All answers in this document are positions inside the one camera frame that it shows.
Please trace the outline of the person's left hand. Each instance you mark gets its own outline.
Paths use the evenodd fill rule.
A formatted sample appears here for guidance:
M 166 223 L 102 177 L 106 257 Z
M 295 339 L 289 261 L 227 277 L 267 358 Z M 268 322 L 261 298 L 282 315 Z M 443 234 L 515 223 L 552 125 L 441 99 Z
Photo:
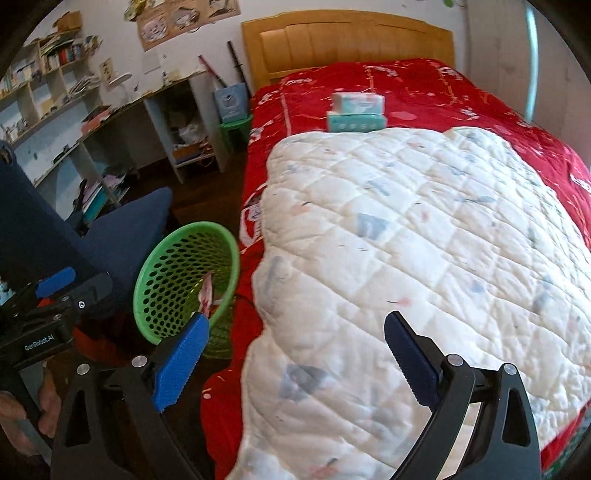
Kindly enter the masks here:
M 60 411 L 61 399 L 45 363 L 1 380 L 1 428 L 18 453 L 50 464 Z

